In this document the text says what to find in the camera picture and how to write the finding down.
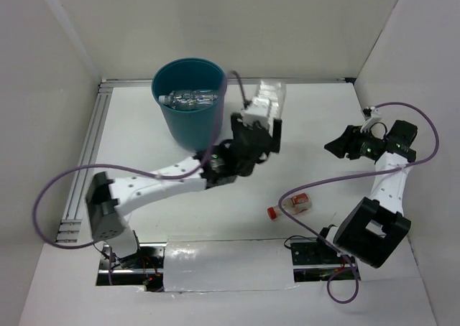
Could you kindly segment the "large clear square bottle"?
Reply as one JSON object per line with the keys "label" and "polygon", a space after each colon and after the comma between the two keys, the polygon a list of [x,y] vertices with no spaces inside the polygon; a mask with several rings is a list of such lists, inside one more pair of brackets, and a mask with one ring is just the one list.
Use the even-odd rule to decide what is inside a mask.
{"label": "large clear square bottle", "polygon": [[260,80],[252,103],[267,108],[270,118],[281,119],[286,94],[286,84],[278,80]]}

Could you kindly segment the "clear bottle front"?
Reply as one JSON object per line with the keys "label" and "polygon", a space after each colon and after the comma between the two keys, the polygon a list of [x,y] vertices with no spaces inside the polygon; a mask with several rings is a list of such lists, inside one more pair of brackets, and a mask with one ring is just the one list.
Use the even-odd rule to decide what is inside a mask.
{"label": "clear bottle front", "polygon": [[167,95],[158,97],[158,101],[176,111],[191,111],[194,107],[193,91],[174,90]]}

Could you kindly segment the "red cap red label bottle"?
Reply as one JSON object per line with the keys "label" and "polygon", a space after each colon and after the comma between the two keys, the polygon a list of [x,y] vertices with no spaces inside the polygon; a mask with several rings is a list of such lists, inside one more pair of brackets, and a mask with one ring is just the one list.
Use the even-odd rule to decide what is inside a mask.
{"label": "red cap red label bottle", "polygon": [[[312,208],[312,200],[309,194],[300,193],[284,199],[282,207],[289,215],[299,215]],[[268,208],[267,214],[271,220],[277,220],[285,215],[278,205]]]}

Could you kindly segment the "clear bottle white cap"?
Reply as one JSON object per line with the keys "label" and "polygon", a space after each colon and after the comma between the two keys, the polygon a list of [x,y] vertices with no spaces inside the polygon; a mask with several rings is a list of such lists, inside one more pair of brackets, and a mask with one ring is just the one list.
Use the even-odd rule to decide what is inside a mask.
{"label": "clear bottle white cap", "polygon": [[197,111],[212,106],[219,98],[215,90],[192,90],[194,107],[191,111]]}

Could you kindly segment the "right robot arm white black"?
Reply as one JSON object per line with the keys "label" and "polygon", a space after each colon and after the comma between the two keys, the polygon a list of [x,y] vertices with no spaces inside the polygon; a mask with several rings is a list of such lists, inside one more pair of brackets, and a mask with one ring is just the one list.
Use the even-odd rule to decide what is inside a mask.
{"label": "right robot arm white black", "polygon": [[339,227],[321,230],[324,239],[313,247],[317,260],[331,262],[340,249],[378,269],[399,246],[411,227],[403,213],[403,193],[411,170],[405,165],[416,158],[410,145],[417,132],[417,126],[396,120],[379,139],[370,130],[361,132],[359,126],[348,125],[339,138],[324,146],[340,159],[373,160],[378,175],[370,195],[363,197]]}

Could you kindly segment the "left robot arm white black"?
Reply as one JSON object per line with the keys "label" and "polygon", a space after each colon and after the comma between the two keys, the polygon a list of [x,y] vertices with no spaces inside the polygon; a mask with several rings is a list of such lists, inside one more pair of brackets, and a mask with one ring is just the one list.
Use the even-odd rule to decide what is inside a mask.
{"label": "left robot arm white black", "polygon": [[245,115],[231,115],[232,139],[214,145],[211,152],[194,156],[148,175],[111,179],[106,172],[93,176],[86,193],[86,207],[94,241],[105,242],[123,269],[135,267],[144,256],[137,234],[125,217],[133,211],[169,197],[200,192],[248,177],[255,165],[279,153],[282,120],[267,126],[250,122]]}

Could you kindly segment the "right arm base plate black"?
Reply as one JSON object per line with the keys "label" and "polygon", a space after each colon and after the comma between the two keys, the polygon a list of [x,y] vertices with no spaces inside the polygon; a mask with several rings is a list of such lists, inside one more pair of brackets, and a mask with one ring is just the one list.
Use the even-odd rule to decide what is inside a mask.
{"label": "right arm base plate black", "polygon": [[293,263],[294,282],[353,280],[349,263],[333,249],[314,237],[291,236],[283,246],[289,250]]}

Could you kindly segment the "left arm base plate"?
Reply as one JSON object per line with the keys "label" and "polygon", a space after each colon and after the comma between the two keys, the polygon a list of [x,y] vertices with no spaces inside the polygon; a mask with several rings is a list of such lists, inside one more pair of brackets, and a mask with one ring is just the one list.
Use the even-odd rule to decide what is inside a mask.
{"label": "left arm base plate", "polygon": [[124,267],[107,244],[95,249],[100,253],[96,286],[139,286],[146,292],[164,292],[166,243],[141,243],[140,255]]}

